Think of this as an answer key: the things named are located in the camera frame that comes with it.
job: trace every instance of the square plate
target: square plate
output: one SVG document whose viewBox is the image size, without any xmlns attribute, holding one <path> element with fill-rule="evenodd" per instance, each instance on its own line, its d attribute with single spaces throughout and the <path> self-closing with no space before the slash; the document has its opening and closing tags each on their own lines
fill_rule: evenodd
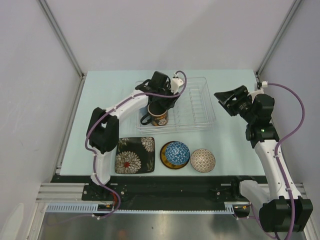
<svg viewBox="0 0 320 240">
<path fill-rule="evenodd" d="M 117 174 L 146 174 L 155 170 L 155 139 L 153 137 L 120 138 L 115 155 Z"/>
</svg>

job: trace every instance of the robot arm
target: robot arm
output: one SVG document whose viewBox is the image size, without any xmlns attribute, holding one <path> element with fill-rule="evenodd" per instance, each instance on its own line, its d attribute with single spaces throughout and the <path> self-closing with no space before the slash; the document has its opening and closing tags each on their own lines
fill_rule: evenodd
<svg viewBox="0 0 320 240">
<path fill-rule="evenodd" d="M 110 161 L 112 151 L 119 141 L 120 123 L 132 113 L 154 102 L 158 102 L 165 110 L 173 108 L 180 96 L 177 93 L 178 89 L 183 84 L 184 82 L 176 75 L 170 79 L 167 75 L 156 71 L 151 79 L 138 85 L 130 96 L 116 105 L 107 109 L 97 107 L 93 110 L 87 135 L 94 124 L 99 122 L 88 139 L 89 144 L 96 152 L 96 174 L 103 184 L 110 180 Z M 110 110 L 113 110 L 113 112 L 99 121 Z M 91 179 L 95 184 L 99 185 L 95 173 L 92 173 Z"/>
<path fill-rule="evenodd" d="M 259 90 L 249 93 L 245 86 L 227 92 L 217 92 L 214 96 L 231 115 L 240 115 L 248 124 L 245 136 L 259 156 L 269 186 L 266 193 L 253 180 L 240 183 L 240 193 L 259 210 L 260 223 L 265 232 L 288 232 L 291 222 L 292 206 L 284 176 L 292 192 L 295 209 L 294 232 L 303 231 L 312 213 L 313 205 L 309 199 L 302 199 L 301 193 L 294 185 L 284 161 L 282 152 L 275 152 L 279 136 L 271 122 L 275 100 L 264 94 L 264 83 Z"/>
</svg>

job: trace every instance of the white wall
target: white wall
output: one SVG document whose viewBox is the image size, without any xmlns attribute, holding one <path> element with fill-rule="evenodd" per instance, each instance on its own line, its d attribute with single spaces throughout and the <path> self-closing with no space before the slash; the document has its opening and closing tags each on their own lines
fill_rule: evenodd
<svg viewBox="0 0 320 240">
<path fill-rule="evenodd" d="M 290 173 L 303 182 L 320 224 L 320 1 L 304 1 L 275 51 L 262 79 L 286 85 L 297 92 L 305 105 L 301 129 L 283 144 Z M 301 118 L 300 105 L 284 89 L 270 86 L 275 97 L 274 122 L 280 136 L 291 132 Z"/>
<path fill-rule="evenodd" d="M 48 179 L 79 78 L 35 0 L 0 7 L 0 231 L 24 203 L 22 239 Z"/>
<path fill-rule="evenodd" d="M 48 0 L 83 71 L 254 69 L 293 0 Z"/>
</svg>

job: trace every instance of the clear plastic dish rack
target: clear plastic dish rack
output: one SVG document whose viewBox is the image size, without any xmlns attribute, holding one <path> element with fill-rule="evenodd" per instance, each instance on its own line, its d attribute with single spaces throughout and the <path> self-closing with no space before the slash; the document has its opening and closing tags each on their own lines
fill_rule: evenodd
<svg viewBox="0 0 320 240">
<path fill-rule="evenodd" d="M 142 135 L 172 132 L 204 131 L 212 127 L 216 120 L 211 97 L 205 77 L 187 79 L 183 94 L 168 111 L 168 123 L 165 126 L 142 125 L 140 119 L 147 113 L 147 108 L 137 111 L 136 127 Z"/>
</svg>

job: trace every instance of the mug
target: mug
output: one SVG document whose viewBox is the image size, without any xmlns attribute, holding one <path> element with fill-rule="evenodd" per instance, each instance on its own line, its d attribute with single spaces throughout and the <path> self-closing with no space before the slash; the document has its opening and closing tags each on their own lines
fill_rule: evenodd
<svg viewBox="0 0 320 240">
<path fill-rule="evenodd" d="M 152 124 L 153 126 L 164 126 L 169 121 L 168 110 L 165 110 L 158 103 L 153 102 L 147 107 L 148 112 L 144 115 L 140 123 L 142 125 Z"/>
</svg>

